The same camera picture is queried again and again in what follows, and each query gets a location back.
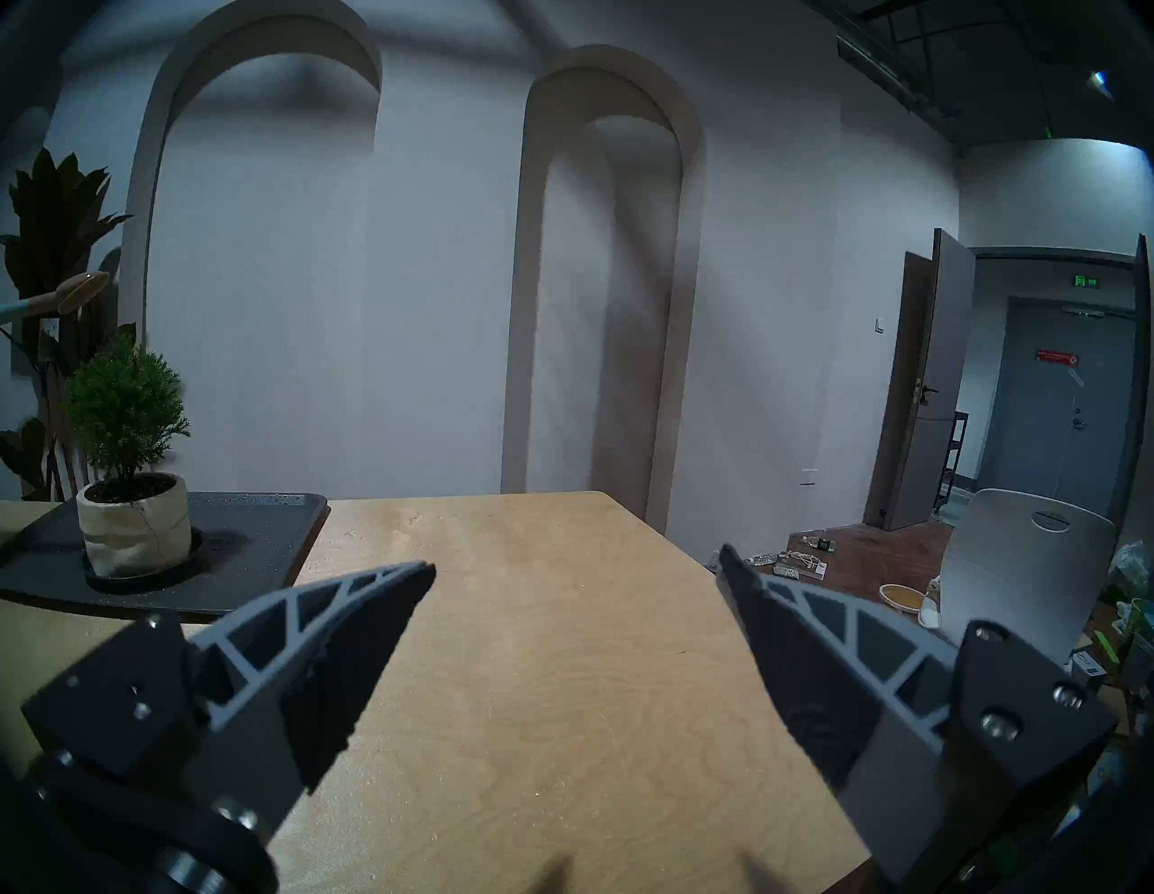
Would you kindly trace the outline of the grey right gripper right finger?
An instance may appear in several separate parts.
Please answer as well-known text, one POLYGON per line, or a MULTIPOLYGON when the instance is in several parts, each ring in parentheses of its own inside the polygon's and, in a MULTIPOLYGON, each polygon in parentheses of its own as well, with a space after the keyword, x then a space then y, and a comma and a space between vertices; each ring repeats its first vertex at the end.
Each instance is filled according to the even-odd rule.
POLYGON ((730 544, 717 585, 883 884, 1018 884, 1057 858, 1116 724, 1061 664, 991 619, 951 646, 730 544))

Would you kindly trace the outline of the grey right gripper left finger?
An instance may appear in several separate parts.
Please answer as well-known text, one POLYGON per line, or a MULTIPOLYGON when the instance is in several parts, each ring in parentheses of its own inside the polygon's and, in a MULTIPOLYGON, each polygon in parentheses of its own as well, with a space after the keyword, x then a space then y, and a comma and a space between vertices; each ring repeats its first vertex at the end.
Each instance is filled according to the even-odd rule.
POLYGON ((187 638, 134 619, 23 703, 47 754, 165 799, 222 797, 276 832, 349 747, 437 576, 415 561, 280 589, 187 638))

